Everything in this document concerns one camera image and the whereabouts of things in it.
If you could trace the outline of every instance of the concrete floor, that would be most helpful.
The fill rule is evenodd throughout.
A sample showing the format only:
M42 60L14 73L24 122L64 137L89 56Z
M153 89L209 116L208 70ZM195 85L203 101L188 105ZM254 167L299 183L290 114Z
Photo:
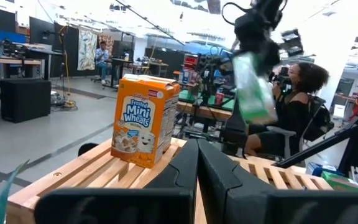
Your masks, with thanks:
M100 143L112 135L116 91L89 78L70 80L72 88L106 96L95 100L73 95L78 111L52 112L48 117L13 124L0 116L0 188L7 174L16 166L30 160L28 169L19 174L11 194L36 181L45 174L74 159L85 142ZM308 161L338 165L346 142L325 150Z

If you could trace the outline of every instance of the wooden crate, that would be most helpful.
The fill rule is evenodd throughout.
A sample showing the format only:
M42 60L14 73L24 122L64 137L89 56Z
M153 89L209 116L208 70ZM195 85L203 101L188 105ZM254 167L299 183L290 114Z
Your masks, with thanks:
M168 165L179 149L186 143L172 139L171 146L153 167L146 169L122 161L110 155L111 140L47 174L28 187L10 196L7 205L7 224L34 224L33 212L38 199L53 189L61 187L105 187L105 188L142 188L147 185ZM248 161L233 158L242 167L263 181L279 189L331 189L319 177L293 172L291 169L272 167L273 161L256 157ZM196 224L206 224L204 206L200 189L197 186Z

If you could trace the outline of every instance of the red container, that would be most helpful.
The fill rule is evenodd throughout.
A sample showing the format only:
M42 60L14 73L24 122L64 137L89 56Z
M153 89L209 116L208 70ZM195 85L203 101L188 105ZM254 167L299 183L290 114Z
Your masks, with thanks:
M220 105L223 102L224 94L223 93L216 93L215 94L215 105Z

